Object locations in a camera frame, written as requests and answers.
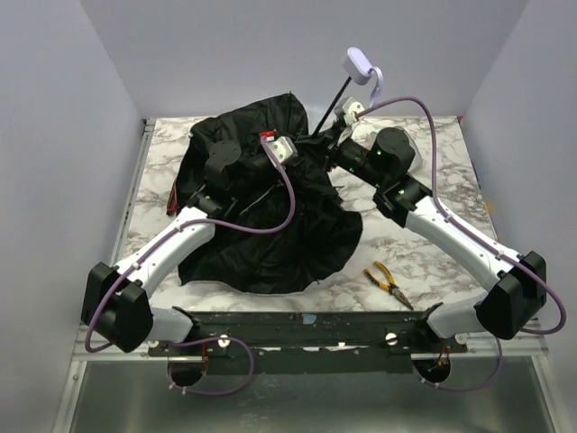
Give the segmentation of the lavender umbrella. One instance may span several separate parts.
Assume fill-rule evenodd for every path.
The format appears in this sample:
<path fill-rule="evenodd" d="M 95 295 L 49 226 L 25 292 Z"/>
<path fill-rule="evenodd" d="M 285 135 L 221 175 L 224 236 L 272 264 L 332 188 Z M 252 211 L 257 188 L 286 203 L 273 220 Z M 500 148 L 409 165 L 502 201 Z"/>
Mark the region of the lavender umbrella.
<path fill-rule="evenodd" d="M 252 235 L 218 226 L 215 237 L 179 264 L 182 283 L 216 281 L 257 294 L 304 290 L 342 270 L 362 235 L 362 217 L 343 207 L 325 168 L 325 149 L 338 127 L 308 132 L 307 111 L 286 92 L 193 124 L 173 185 L 178 215 L 198 205 L 209 217 L 267 228 L 289 214 L 289 193 L 279 172 L 264 180 L 244 176 L 243 156 L 261 148 L 274 131 L 295 144 L 298 157 L 282 166 L 294 190 L 294 216 L 275 234 Z"/>

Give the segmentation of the beige umbrella case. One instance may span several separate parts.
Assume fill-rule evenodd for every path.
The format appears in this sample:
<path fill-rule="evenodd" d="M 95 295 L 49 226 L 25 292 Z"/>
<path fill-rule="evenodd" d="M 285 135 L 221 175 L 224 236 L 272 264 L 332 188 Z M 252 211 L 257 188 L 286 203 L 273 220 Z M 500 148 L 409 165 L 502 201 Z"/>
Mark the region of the beige umbrella case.
<path fill-rule="evenodd" d="M 403 168 L 415 173 L 423 165 L 423 158 L 413 138 L 401 127 L 386 127 L 370 133 L 371 153 L 387 161 L 387 167 Z"/>

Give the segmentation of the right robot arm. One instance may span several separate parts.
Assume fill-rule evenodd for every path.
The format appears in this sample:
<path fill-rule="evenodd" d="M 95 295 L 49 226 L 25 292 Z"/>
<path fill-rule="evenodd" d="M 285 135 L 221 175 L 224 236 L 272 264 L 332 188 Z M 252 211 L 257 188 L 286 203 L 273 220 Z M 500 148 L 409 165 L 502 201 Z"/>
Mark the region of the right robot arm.
<path fill-rule="evenodd" d="M 400 127 L 381 129 L 370 149 L 352 138 L 345 127 L 328 145 L 325 165 L 348 170 L 372 185 L 373 201 L 387 219 L 441 248 L 481 286 L 485 294 L 441 304 L 426 314 L 426 323 L 440 339 L 487 331 L 510 340 L 545 305 L 546 292 L 535 278 L 546 277 L 545 259 L 488 238 L 445 206 L 408 169 L 415 158 L 410 137 Z"/>

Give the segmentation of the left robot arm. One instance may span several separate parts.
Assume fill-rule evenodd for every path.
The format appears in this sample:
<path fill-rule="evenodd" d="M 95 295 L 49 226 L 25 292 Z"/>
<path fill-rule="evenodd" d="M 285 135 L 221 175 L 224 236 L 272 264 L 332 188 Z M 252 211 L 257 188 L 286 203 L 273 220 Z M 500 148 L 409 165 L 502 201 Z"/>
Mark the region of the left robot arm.
<path fill-rule="evenodd" d="M 87 325 L 84 348 L 88 353 L 111 346 L 131 353 L 148 341 L 183 345 L 193 329 L 193 319 L 174 308 L 151 306 L 150 297 L 160 283 L 187 256 L 212 241 L 218 226 L 252 235 L 275 234 L 287 226 L 295 212 L 294 190 L 279 156 L 265 141 L 261 148 L 265 163 L 279 172 L 288 189 L 287 218 L 273 227 L 256 228 L 210 218 L 198 205 L 186 206 L 136 253 L 112 266 L 95 265 L 88 275 L 81 318 Z"/>

